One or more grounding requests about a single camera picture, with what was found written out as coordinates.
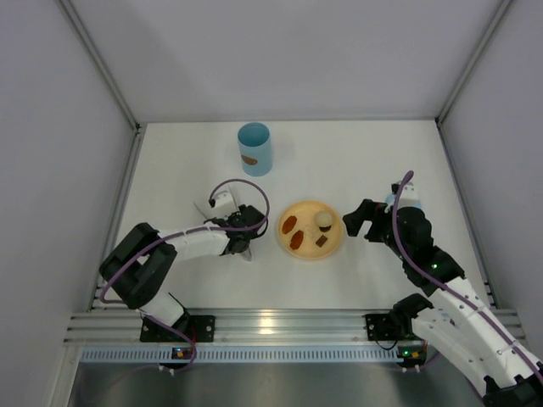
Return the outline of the round mushroom-like food piece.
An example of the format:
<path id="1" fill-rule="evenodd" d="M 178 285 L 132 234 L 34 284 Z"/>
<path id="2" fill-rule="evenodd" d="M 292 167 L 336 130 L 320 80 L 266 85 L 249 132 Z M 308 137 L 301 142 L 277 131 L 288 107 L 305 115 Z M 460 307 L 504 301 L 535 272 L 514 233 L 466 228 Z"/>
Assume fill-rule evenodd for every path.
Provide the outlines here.
<path id="1" fill-rule="evenodd" d="M 315 214 L 314 222 L 321 232 L 327 232 L 333 226 L 334 215 L 329 210 L 321 210 Z"/>

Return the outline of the metal tongs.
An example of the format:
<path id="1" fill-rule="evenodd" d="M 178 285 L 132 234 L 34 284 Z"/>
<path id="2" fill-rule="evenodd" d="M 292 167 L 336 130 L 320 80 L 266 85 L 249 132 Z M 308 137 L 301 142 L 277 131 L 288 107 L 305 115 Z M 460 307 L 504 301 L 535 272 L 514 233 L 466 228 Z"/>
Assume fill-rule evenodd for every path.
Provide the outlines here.
<path id="1" fill-rule="evenodd" d="M 210 195 L 210 197 L 208 198 L 207 201 L 205 201 L 204 199 L 200 199 L 200 200 L 197 200 L 197 201 L 193 201 L 193 206 L 196 208 L 196 210 L 200 213 L 200 215 L 204 218 L 204 223 L 207 225 L 207 226 L 217 226 L 214 224 L 214 218 L 211 217 L 211 213 L 210 213 L 210 205 L 209 205 L 209 200 L 212 198 L 212 196 L 217 193 L 218 191 L 220 190 L 223 190 L 223 189 L 226 189 L 226 188 L 229 188 L 232 192 L 232 189 L 227 185 L 227 183 L 224 183 L 223 185 L 221 186 L 218 186 Z M 241 254 L 246 260 L 248 261 L 251 261 L 252 259 L 252 253 L 250 251 L 250 248 L 244 252 L 243 254 Z"/>

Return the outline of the fried cutlet piece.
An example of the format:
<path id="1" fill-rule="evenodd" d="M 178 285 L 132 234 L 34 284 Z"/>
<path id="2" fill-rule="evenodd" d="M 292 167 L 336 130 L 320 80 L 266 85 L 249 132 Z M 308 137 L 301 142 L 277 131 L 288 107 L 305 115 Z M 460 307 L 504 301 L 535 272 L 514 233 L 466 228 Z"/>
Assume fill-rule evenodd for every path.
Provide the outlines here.
<path id="1" fill-rule="evenodd" d="M 291 240 L 290 240 L 290 243 L 289 243 L 289 247 L 295 251 L 295 250 L 298 250 L 300 248 L 300 246 L 302 245 L 304 241 L 304 232 L 301 231 L 301 230 L 298 230 L 296 233 L 293 234 L 293 236 L 291 237 Z"/>
<path id="2" fill-rule="evenodd" d="M 282 224 L 282 233 L 289 234 L 297 223 L 297 217 L 290 215 Z"/>

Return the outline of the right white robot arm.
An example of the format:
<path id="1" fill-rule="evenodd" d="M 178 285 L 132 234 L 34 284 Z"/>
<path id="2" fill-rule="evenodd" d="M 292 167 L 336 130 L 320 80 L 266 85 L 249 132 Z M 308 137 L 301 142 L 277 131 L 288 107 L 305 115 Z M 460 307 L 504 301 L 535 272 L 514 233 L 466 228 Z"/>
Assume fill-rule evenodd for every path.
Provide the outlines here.
<path id="1" fill-rule="evenodd" d="M 399 338 L 430 343 L 472 385 L 486 406 L 540 406 L 542 362 L 505 328 L 461 266 L 434 243 L 422 210 L 365 199 L 344 215 L 349 236 L 365 222 L 370 243 L 386 245 L 419 288 L 390 311 Z"/>

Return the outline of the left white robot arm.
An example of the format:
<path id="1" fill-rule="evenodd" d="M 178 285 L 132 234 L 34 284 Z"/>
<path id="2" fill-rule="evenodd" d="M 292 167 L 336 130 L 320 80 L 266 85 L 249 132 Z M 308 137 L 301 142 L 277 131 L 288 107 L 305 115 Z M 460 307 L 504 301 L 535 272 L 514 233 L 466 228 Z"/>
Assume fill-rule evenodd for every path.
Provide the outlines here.
<path id="1" fill-rule="evenodd" d="M 268 219 L 252 205 L 240 205 L 227 217 L 211 218 L 186 231 L 163 236 L 149 223 L 134 226 L 99 266 L 106 281 L 128 309 L 137 311 L 143 323 L 142 343 L 211 343 L 213 315 L 192 316 L 164 288 L 173 265 L 191 259 L 247 254 L 250 243 L 262 237 Z"/>

